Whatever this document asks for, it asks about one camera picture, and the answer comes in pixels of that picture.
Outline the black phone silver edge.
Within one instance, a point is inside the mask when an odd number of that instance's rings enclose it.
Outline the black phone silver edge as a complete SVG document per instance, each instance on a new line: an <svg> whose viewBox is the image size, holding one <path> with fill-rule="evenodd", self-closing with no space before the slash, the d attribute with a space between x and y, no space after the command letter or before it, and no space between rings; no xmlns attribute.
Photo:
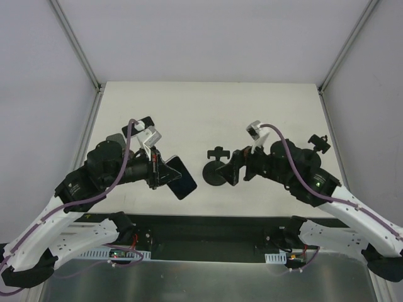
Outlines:
<svg viewBox="0 0 403 302"><path fill-rule="evenodd" d="M195 180L177 155L171 157L166 164L168 167L181 174L179 179L173 180L167 184L168 188L173 192L178 200L185 199L197 188Z"/></svg>

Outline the black phone left side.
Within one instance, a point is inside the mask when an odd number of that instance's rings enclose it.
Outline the black phone left side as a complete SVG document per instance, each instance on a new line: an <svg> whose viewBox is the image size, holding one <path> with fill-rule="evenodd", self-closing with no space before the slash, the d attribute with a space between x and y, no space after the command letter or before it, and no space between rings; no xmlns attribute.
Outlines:
<svg viewBox="0 0 403 302"><path fill-rule="evenodd" d="M150 126L154 126L154 121L150 116L146 116L145 118L142 118L141 120L137 120L135 123L131 124L131 130L130 134L131 136L135 136L138 133L142 132L146 128Z"/></svg>

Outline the dark grey phone flat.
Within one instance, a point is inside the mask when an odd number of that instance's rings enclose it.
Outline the dark grey phone flat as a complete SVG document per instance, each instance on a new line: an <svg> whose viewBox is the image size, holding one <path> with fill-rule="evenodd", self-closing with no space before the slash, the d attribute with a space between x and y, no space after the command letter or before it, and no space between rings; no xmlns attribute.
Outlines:
<svg viewBox="0 0 403 302"><path fill-rule="evenodd" d="M107 141L118 143L122 149L126 147L125 137L121 133L116 133L106 137Z"/></svg>

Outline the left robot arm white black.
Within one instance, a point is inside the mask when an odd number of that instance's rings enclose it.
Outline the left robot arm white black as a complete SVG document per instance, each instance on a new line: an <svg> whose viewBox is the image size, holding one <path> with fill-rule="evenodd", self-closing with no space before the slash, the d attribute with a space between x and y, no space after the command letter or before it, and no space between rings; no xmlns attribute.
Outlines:
<svg viewBox="0 0 403 302"><path fill-rule="evenodd" d="M164 161L155 147L133 153L114 140L104 140L87 154L84 165L66 175L38 218L13 242L1 245L1 278L16 291L49 279L78 255L110 243L128 244L134 224L122 211L109 214L90 230L64 235L65 229L106 199L118 185L145 181L151 189L168 186L182 200L197 185L177 156Z"/></svg>

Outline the black phone stand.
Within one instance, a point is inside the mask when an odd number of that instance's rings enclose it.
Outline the black phone stand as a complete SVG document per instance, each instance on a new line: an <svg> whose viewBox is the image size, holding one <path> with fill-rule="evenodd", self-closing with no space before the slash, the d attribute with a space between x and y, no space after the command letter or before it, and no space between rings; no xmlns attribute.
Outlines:
<svg viewBox="0 0 403 302"><path fill-rule="evenodd" d="M327 135L320 137L314 134L309 138L308 143L314 146L313 152L321 152L322 154L325 154L331 148Z"/></svg>
<svg viewBox="0 0 403 302"><path fill-rule="evenodd" d="M230 151L216 146L213 150L207 151L207 159L211 159L212 157L214 159L205 164L202 170L202 177L211 186L222 186L226 183L226 180L217 172L217 169L225 165L221 161L221 158L230 159Z"/></svg>

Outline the aluminium frame rail left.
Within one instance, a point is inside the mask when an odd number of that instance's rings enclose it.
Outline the aluminium frame rail left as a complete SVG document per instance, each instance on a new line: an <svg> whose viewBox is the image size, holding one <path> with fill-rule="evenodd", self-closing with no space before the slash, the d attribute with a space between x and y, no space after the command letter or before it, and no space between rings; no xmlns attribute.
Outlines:
<svg viewBox="0 0 403 302"><path fill-rule="evenodd" d="M96 121L96 117L98 115L99 107L103 97L103 91L104 91L103 87L100 87L97 93L95 94L94 101L91 105L90 111L87 116L87 120L84 124L84 128L78 141L76 153L74 155L71 167L69 168L70 171L74 171L77 168L79 168L86 158L86 151L88 149L89 141L91 139L91 135L93 132L93 127Z"/></svg>

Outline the aluminium frame post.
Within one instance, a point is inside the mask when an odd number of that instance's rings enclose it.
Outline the aluminium frame post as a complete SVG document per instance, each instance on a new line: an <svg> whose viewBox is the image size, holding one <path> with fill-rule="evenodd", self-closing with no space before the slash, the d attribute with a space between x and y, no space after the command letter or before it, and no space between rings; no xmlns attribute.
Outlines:
<svg viewBox="0 0 403 302"><path fill-rule="evenodd" d="M96 92L100 92L103 88L102 83L98 80L91 64L82 49L82 46L77 39L76 34L67 18L66 13L64 12L60 2L58 0L49 0L47 1L51 10L53 11L56 20L58 21L64 35L66 36L69 45L71 46L78 62L80 63L81 67L83 68L84 72L86 73L88 79L90 80L92 86L94 87Z"/></svg>
<svg viewBox="0 0 403 302"><path fill-rule="evenodd" d="M336 72L339 70L343 61L347 57L347 54L352 49L355 41L357 40L360 33L363 31L369 19L372 17L373 13L375 12L375 10L377 9L378 5L381 2L382 2L381 0L370 0L367 2L364 10L360 14L357 22L353 26L346 41L343 43L343 46L338 52L334 62L331 64L326 76L324 77L321 84L318 85L317 90L320 96L324 94L327 87L330 85L332 79L336 75Z"/></svg>

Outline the aluminium frame post right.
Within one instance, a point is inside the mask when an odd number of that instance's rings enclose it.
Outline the aluminium frame post right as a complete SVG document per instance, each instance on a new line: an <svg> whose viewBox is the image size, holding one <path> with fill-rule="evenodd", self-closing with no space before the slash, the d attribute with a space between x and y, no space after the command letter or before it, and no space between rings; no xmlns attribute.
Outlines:
<svg viewBox="0 0 403 302"><path fill-rule="evenodd" d="M317 90L320 96L324 94L327 87L330 85L332 79L336 75L336 72L339 70L343 61L347 57L347 54L352 49L355 41L357 40L360 33L363 31L369 19L372 17L373 13L375 12L375 10L377 9L378 5L381 2L382 2L381 0L370 0L367 2L364 10L360 14L357 22L353 26L346 41L343 43L343 46L338 52L334 62L331 64L326 76L324 77L321 84L318 85Z"/></svg>

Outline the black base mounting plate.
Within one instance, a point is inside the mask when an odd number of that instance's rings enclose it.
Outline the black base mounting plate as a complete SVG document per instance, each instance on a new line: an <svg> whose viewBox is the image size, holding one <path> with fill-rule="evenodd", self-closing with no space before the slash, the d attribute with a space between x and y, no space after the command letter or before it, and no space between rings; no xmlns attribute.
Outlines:
<svg viewBox="0 0 403 302"><path fill-rule="evenodd" d="M134 245L152 260L263 263L265 254L281 247L294 251L317 249L315 243L285 238L292 217L129 215L132 235L112 243Z"/></svg>

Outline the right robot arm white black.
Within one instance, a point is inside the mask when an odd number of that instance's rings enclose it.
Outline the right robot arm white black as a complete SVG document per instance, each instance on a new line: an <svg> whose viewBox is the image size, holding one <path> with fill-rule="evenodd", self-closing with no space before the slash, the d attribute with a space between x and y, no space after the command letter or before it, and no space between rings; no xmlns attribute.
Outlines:
<svg viewBox="0 0 403 302"><path fill-rule="evenodd" d="M308 218L292 217L283 231L290 248L315 245L363 261L377 276L402 280L402 227L388 221L354 196L339 179L321 168L315 150L301 149L288 139L272 144L270 152L253 144L233 152L216 173L231 186L256 176L283 185L296 200L329 213L347 226L345 230L325 227Z"/></svg>

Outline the aluminium frame post left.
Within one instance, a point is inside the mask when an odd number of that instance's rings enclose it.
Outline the aluminium frame post left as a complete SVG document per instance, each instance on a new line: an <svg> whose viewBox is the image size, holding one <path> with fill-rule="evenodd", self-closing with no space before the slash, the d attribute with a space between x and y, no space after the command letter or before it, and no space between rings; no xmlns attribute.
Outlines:
<svg viewBox="0 0 403 302"><path fill-rule="evenodd" d="M91 64L82 49L82 46L77 39L76 34L67 18L66 13L64 12L60 2L58 0L49 0L47 1L51 10L53 11L56 20L58 21L64 35L66 36L69 45L71 46L78 62L80 63L81 67L83 68L84 72L86 73L88 79L90 80L92 86L94 87L96 92L100 92L103 88L102 83L98 80Z"/></svg>

